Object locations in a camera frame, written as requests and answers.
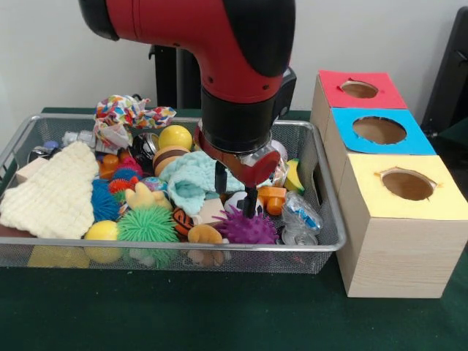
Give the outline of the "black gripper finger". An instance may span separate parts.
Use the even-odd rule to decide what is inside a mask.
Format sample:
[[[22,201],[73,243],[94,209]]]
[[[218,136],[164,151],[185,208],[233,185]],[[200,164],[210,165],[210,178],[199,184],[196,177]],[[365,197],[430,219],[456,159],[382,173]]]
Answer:
[[[215,190],[218,194],[224,194],[227,186],[226,167],[221,162],[215,164]]]
[[[246,187],[246,197],[244,198],[244,216],[253,218],[256,214],[257,188]]]

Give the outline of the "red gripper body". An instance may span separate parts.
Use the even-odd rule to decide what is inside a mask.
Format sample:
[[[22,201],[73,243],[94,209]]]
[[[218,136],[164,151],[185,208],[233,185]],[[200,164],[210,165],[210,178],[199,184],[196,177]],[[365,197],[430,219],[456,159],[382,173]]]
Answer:
[[[244,186],[258,186],[272,174],[280,160],[279,152],[266,143],[250,154],[233,154],[215,148],[208,142],[201,126],[195,129],[195,143],[216,162],[221,162]]]

